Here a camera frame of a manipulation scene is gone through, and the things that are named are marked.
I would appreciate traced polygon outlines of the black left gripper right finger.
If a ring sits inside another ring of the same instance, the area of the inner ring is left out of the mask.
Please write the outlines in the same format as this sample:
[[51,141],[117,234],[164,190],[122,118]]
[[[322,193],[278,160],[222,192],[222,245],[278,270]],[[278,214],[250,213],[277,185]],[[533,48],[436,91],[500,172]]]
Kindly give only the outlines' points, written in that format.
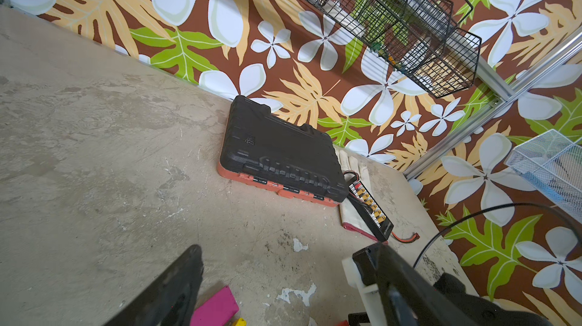
[[549,325],[532,312],[508,311],[466,292],[444,273],[431,285],[395,250],[376,243],[352,255],[352,287],[365,312],[353,325]]

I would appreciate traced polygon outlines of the black plastic tool case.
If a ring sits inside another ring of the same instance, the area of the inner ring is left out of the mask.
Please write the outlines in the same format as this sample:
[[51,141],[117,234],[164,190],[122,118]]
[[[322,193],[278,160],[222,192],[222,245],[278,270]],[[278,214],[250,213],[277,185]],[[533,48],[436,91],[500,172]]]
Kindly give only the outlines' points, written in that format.
[[328,134],[283,121],[243,95],[231,103],[217,170],[245,185],[330,207],[349,194]]

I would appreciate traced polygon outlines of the magenta wood block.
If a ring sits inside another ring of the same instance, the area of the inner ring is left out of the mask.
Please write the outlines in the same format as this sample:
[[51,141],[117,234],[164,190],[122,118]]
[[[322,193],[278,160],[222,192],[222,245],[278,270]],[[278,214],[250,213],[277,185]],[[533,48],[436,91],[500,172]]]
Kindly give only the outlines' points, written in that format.
[[190,319],[190,326],[224,326],[239,312],[239,305],[228,286],[197,308]]

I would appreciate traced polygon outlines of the aluminium frame post right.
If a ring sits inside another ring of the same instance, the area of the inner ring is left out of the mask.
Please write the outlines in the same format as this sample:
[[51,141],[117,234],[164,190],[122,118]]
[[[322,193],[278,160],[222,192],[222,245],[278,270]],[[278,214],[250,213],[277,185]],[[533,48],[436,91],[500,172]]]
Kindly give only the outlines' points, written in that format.
[[576,53],[581,51],[581,29],[578,28],[574,34],[565,41],[558,44],[550,53],[538,63],[527,70],[523,76],[508,85],[504,80],[481,59],[477,67],[477,76],[489,85],[489,88],[497,96],[484,109],[466,121],[460,129],[447,135],[442,141],[430,149],[417,162],[410,165],[403,175],[407,179],[418,177],[423,171],[429,168],[434,162],[446,155],[450,150],[458,146],[468,135],[477,128],[485,125],[493,117],[499,115],[505,109],[512,107],[520,97],[527,94],[536,84],[547,77],[552,71],[569,61]]

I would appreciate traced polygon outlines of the yellow arch wood block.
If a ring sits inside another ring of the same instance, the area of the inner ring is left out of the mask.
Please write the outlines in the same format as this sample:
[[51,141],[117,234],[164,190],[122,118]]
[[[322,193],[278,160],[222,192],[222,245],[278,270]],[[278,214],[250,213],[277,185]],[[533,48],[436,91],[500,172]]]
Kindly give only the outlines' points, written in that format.
[[239,319],[235,320],[231,325],[232,326],[247,326],[247,322],[244,318],[239,318]]

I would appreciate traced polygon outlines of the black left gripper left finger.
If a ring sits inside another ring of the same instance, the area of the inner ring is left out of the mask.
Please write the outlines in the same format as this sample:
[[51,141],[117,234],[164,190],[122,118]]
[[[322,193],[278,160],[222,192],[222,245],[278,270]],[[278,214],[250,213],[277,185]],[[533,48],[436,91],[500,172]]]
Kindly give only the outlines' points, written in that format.
[[188,247],[107,325],[189,325],[202,283],[199,245]]

